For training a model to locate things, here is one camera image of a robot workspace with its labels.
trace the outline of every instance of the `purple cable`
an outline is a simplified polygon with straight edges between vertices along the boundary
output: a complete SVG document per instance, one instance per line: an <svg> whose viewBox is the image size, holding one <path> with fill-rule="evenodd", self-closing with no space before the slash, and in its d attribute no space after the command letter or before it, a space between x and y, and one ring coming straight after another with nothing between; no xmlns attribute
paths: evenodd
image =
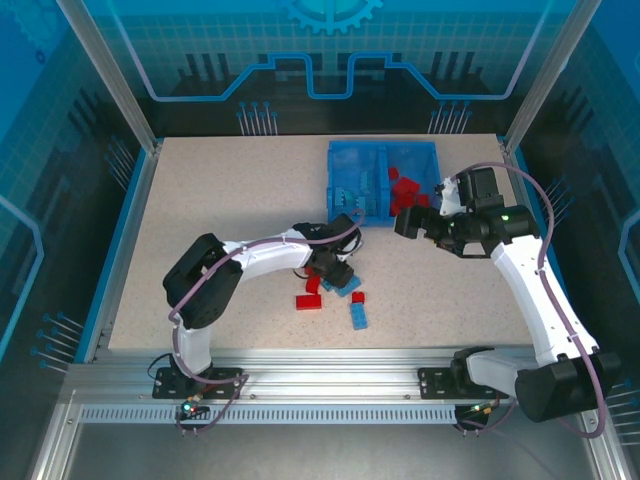
<svg viewBox="0 0 640 480"><path fill-rule="evenodd" d="M216 415L216 417L206 426L198 428L197 430L194 428L193 429L194 433L204 432L210 429L211 427L213 427L216 423L218 423L218 421L220 421L220 419L222 419L226 411L231 406L231 403L234 400L237 400L238 397L240 396L240 390L242 390L242 387L244 387L245 383L247 383L247 380L249 380L249 375L240 375L239 377L228 378L225 380L210 380L205 377L200 377L199 375L196 375L191 370L189 370L187 365L182 360L182 355L180 354L180 349L178 346L178 326L180 325L180 320L176 318L176 315L180 312L180 309L184 307L189 300L191 300L191 297L193 297L195 293L200 289L200 287L202 287L204 282L209 280L213 276L213 274L216 273L216 270L218 270L218 268L220 268L224 263L228 262L236 255L239 255L250 248L257 247L258 245L264 245L267 243L283 242L283 243L296 243L300 245L323 245L325 243L335 242L336 240L340 240L350 235L351 233L355 232L360 227L360 225L362 225L362 222L364 221L364 211L357 209L357 210L354 210L351 215L355 215L355 214L358 214L360 217L358 218L358 221L354 223L351 227L349 227L347 230L345 230L344 232L338 235L334 235L333 237L323 238L321 240L307 240L307 239L301 239L301 238L287 238L286 236L282 235L281 237L270 237L270 238L263 238L260 240L254 240L253 242L249 242L246 245L243 245L242 247L236 248L235 250L226 254L216 263L214 263L213 266L209 270L207 270L202 277L200 277L200 279L196 282L196 284L193 287L191 287L191 290L187 292L187 294L182 298L182 300L180 300L176 304L173 310L171 310L171 312L169 313L169 320L174 323L173 334L172 334L173 351L175 352L174 359L178 364L178 366L180 367L180 369L190 378L200 383L204 383L206 385L226 385L229 383L239 382L239 385L237 386L236 390L233 392L233 395L231 396L229 401L225 404L225 406L222 408L222 410L220 410L218 415ZM180 423L180 420L177 418L176 418L176 426L180 430L182 430L183 433L191 431L184 428Z"/></svg>
<svg viewBox="0 0 640 480"><path fill-rule="evenodd" d="M581 430L578 430L562 418L559 418L558 421L562 423L562 425L564 425L567 429L569 429L573 433L583 438L599 437L600 435L602 435L602 432L604 432L605 422L606 422L606 404L604 401L604 394L602 393L602 386L600 385L600 380L598 379L598 374L596 373L596 370L593 367L591 358L589 358L589 354L585 350L584 345L582 344L582 341L580 341L580 338L577 336L576 331L574 330L573 325L571 324L571 321L567 318L567 315L564 313L564 310L562 310L562 306L560 306L558 299L553 293L553 290L551 289L551 285L549 284L549 280L547 279L547 274L544 271L544 258L546 257L547 250L549 250L549 246L551 245L551 237L553 235L553 229L555 227L555 215L553 213L553 206L551 205L551 201L549 200L549 197L547 196L544 189L531 175L520 170L517 167L514 167L512 165L507 165L506 163L499 163L499 162L476 163L475 165L471 165L470 167L465 168L460 173L464 173L469 170L475 170L482 167L504 168L520 175L521 177L526 179L529 183L531 183L531 185L536 189L536 191L540 194L540 197L542 198L542 201L544 202L547 208L547 212L549 213L549 227L547 229L547 235L544 237L544 240L542 242L542 247L540 247L540 253L538 254L538 272L540 276L540 281L542 282L542 286L544 287L544 290L547 293L547 296L549 297L549 300L551 301L553 308L558 313L558 316L560 317L562 324L564 325L567 332L569 333L569 337L573 339L573 342L576 344L576 348L578 349L578 352L580 352L580 357L582 357L582 360L584 361L584 364L587 368L587 372L589 373L589 378L591 379L591 383L593 384L593 388L596 394L596 403L598 404L598 426L592 432L583 432Z"/></svg>
<svg viewBox="0 0 640 480"><path fill-rule="evenodd" d="M544 463L542 461L542 459L540 457L538 457L535 453L533 453L531 450L529 450L529 448L523 444L522 442L520 442L520 440L518 440L517 438L515 438L512 435L507 435L506 433L500 432L498 430L494 430L493 427L495 427L495 425L493 425L492 427L487 427L485 428L484 425L482 425L481 423L478 422L474 422L472 420L463 420L462 423L466 423L468 425L472 425L474 427L476 427L476 432L478 433L486 433L491 431L491 433L498 435L499 437L505 438L507 440L509 440L510 442L515 443L516 445L518 445L522 450L524 450L525 452L527 452L529 454L529 456L535 460L535 462L540 465L540 467L542 467L552 478L557 478L558 480L560 480L560 477L558 475L556 475L553 470L551 470L546 463ZM456 425L456 427L458 428L458 430L460 430L461 432L465 432L465 430L460 427L459 425Z"/></svg>

